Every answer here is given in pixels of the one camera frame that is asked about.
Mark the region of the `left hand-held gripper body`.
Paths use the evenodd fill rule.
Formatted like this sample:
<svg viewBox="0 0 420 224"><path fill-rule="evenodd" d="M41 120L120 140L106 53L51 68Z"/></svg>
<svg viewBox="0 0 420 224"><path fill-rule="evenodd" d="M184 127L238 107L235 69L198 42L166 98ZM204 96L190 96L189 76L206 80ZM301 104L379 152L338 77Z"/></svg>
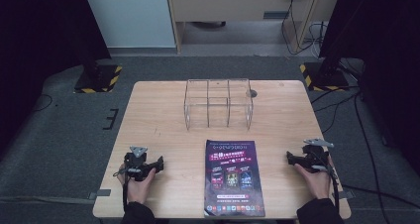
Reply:
<svg viewBox="0 0 420 224"><path fill-rule="evenodd" d="M125 173L129 177L133 177L135 181L142 181L149 175L155 165L146 163L147 148L132 146L130 150L124 158Z"/></svg>

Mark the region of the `clear acrylic organizer rack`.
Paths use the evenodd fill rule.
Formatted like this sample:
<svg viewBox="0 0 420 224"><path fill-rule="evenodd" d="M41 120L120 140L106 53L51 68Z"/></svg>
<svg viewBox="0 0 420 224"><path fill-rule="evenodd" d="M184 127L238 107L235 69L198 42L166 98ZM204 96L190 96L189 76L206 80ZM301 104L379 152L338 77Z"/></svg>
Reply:
<svg viewBox="0 0 420 224"><path fill-rule="evenodd" d="M251 128L254 101L247 78L188 79L184 93L187 130L196 128Z"/></svg>

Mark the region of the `white cabinet panel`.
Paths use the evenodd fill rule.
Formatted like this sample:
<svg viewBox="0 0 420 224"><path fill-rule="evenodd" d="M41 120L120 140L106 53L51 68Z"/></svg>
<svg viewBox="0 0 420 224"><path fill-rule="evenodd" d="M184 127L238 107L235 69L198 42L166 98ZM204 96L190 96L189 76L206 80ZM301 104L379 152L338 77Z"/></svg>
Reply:
<svg viewBox="0 0 420 224"><path fill-rule="evenodd" d="M88 0L108 48L174 48L168 0Z"/></svg>

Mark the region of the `striped black stand base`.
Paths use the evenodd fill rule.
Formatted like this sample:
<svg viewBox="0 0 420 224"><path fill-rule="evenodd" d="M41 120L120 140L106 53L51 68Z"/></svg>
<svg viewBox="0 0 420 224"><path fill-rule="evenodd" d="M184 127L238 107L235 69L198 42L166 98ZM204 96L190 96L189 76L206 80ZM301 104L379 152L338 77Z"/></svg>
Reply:
<svg viewBox="0 0 420 224"><path fill-rule="evenodd" d="M110 92L113 90L120 76L122 67L120 65L99 65L96 74L89 74L84 70L78 78L75 86L75 93Z"/></svg>
<svg viewBox="0 0 420 224"><path fill-rule="evenodd" d="M341 71L329 69L322 62L305 62L299 68L310 91L347 90L349 87Z"/></svg>

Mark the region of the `person's left hand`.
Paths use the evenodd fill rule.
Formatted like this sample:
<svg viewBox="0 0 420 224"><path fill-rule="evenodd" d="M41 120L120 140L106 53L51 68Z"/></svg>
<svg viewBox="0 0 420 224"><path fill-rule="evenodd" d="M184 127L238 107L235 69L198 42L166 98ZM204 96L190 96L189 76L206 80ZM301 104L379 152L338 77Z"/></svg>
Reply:
<svg viewBox="0 0 420 224"><path fill-rule="evenodd" d="M155 178L156 170L153 168L148 176L142 181L125 180L122 174L117 178L122 185L127 185L127 202L138 202L145 204L149 195L150 187Z"/></svg>

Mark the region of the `person's right hand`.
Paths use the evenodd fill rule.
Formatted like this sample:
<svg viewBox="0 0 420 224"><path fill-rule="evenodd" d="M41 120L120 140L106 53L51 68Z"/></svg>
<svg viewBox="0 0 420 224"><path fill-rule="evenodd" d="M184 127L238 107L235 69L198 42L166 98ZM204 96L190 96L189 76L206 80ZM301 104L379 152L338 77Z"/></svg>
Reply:
<svg viewBox="0 0 420 224"><path fill-rule="evenodd" d="M294 168L302 175L314 198L325 199L330 197L331 178L327 172L311 173L299 164L295 164Z"/></svg>

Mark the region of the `purple magazine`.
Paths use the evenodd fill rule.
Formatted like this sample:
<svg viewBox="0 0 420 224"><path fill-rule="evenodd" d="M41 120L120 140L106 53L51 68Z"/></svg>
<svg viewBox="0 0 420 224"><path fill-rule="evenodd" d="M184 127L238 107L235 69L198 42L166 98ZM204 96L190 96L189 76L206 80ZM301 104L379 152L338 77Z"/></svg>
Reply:
<svg viewBox="0 0 420 224"><path fill-rule="evenodd" d="M265 217L254 141L206 141L204 216Z"/></svg>

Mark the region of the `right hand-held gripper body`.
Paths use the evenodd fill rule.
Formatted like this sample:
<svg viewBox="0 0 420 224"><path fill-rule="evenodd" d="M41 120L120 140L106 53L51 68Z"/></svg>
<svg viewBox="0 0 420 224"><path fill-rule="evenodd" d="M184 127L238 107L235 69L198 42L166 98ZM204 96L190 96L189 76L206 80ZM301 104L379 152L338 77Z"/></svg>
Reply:
<svg viewBox="0 0 420 224"><path fill-rule="evenodd" d="M305 146L302 152L305 154L302 166L309 168L312 172L327 170L329 166L329 152L324 148L333 148L334 144L324 141L321 138L304 140Z"/></svg>

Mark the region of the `black curtain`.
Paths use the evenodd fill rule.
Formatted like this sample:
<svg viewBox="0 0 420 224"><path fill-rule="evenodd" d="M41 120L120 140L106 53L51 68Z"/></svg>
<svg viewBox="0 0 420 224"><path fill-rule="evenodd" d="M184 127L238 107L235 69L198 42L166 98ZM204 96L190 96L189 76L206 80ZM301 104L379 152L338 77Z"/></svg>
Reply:
<svg viewBox="0 0 420 224"><path fill-rule="evenodd" d="M420 0L337 0L321 57L365 63L387 142L420 174Z"/></svg>
<svg viewBox="0 0 420 224"><path fill-rule="evenodd" d="M110 56L88 0L0 0L0 160L45 80L83 55Z"/></svg>

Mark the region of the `light wooden desk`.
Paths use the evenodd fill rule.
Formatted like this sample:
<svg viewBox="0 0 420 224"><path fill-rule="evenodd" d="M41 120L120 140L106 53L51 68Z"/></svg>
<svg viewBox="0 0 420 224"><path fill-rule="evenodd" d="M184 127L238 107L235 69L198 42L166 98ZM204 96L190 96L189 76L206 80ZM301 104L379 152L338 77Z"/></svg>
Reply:
<svg viewBox="0 0 420 224"><path fill-rule="evenodd" d="M328 21L337 0L168 0L175 46L181 49L185 24L281 20L286 42L295 53L314 22Z"/></svg>

